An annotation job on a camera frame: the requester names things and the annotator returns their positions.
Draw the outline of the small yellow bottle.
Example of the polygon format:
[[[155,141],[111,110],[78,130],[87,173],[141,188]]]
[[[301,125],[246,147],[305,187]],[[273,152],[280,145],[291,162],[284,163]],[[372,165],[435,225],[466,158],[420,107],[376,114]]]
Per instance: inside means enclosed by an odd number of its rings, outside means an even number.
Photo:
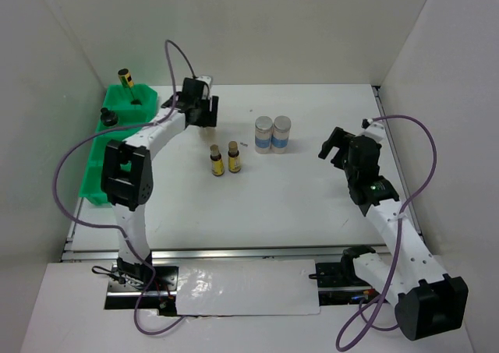
[[[238,173],[241,168],[238,144],[236,141],[230,141],[228,143],[228,169],[231,173]]]
[[[215,176],[222,176],[225,173],[223,159],[218,145],[210,146],[211,172]]]

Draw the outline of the yellow label pepper bottle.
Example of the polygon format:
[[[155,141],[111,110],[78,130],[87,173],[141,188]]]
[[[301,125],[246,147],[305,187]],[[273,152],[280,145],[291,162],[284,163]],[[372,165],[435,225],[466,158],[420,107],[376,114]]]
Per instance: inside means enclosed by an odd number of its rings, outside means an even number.
[[[134,82],[130,71],[127,68],[120,69],[118,71],[118,77],[120,83],[122,84],[122,87],[129,93],[131,97],[131,104],[141,105],[141,100],[134,94],[133,91]]]

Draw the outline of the tall black cap spice jar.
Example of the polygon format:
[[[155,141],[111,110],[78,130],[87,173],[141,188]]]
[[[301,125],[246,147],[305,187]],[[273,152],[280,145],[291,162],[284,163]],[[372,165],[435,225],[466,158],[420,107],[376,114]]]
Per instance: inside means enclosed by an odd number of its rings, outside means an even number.
[[[215,134],[215,128],[213,128],[213,127],[200,128],[199,134],[202,136],[213,136]]]

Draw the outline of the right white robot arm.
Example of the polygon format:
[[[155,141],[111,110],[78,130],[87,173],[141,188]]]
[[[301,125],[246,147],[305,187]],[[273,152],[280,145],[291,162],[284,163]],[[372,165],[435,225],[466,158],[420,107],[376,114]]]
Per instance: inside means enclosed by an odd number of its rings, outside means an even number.
[[[451,277],[438,263],[402,209],[395,187],[380,174],[378,164],[384,127],[373,123],[359,135],[335,128],[319,157],[337,153],[331,163],[345,173],[351,200],[377,229],[396,264],[387,265],[366,245],[346,249],[340,274],[348,284],[364,281],[395,310],[398,327],[416,341],[461,327],[466,282]]]

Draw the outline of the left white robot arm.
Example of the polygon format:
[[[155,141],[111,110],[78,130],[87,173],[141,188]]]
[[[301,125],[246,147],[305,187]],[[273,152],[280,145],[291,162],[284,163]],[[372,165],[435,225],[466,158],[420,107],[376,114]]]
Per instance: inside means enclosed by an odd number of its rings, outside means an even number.
[[[218,97],[211,95],[210,76],[185,78],[182,89],[164,102],[147,126],[124,140],[110,140],[104,150],[101,189],[108,197],[119,236],[118,271],[137,290],[154,280],[147,243],[145,204],[152,195],[152,160],[190,125],[215,127]]]

